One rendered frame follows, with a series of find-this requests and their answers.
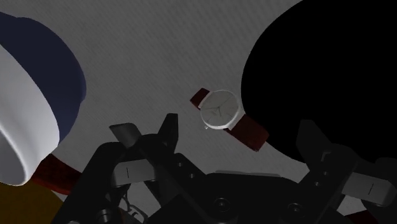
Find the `black round object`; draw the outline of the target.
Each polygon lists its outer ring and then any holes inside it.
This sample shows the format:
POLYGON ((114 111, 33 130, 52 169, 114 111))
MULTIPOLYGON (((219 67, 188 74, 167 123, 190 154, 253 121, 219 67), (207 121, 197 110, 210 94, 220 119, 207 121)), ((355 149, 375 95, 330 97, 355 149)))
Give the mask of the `black round object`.
POLYGON ((397 0, 301 0, 254 44, 241 96, 292 159, 303 119, 369 162, 397 159, 397 0))

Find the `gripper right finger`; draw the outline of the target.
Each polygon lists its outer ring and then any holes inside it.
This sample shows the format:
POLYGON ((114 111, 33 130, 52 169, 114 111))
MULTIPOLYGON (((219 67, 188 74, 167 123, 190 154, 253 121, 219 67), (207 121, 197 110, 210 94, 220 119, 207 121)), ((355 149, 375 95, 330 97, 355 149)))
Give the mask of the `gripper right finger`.
POLYGON ((286 199, 280 224, 355 224, 337 211, 345 196, 362 200, 370 213, 358 224, 397 224, 397 161, 366 162, 312 120, 300 122, 296 147, 309 173, 286 199))

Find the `yellow round object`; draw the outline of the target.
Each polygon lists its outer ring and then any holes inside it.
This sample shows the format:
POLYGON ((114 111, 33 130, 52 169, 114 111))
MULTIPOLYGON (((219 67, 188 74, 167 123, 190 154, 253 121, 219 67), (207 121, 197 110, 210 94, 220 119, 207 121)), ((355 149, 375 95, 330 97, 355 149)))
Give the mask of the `yellow round object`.
POLYGON ((34 183, 0 183, 0 224, 51 224, 62 204, 51 190, 34 183))

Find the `red textured flat object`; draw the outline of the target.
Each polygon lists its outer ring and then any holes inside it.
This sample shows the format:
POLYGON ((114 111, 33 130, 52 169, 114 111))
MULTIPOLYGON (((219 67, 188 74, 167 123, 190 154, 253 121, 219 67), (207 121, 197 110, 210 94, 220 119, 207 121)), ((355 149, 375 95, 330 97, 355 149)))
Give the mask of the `red textured flat object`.
POLYGON ((80 176, 81 172, 49 154, 40 162, 31 181, 54 192, 69 195, 80 176))

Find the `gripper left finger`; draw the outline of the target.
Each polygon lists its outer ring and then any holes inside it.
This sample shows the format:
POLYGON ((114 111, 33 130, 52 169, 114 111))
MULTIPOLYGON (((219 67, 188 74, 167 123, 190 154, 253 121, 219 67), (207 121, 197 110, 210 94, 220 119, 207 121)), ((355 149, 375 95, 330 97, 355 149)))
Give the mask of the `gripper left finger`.
POLYGON ((51 224, 211 224, 199 191, 205 176, 180 153, 178 115, 169 113, 156 134, 133 123, 110 127, 117 140, 100 145, 51 224), (145 182, 160 209, 139 221, 120 209, 133 182, 145 182))

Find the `white and navy cup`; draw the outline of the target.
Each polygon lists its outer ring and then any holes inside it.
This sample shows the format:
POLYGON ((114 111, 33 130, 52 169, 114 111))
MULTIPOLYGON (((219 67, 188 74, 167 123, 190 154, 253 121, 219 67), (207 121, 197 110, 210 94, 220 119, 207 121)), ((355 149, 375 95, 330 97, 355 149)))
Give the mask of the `white and navy cup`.
POLYGON ((42 23, 0 12, 0 183, 26 184, 86 96, 74 53, 42 23))

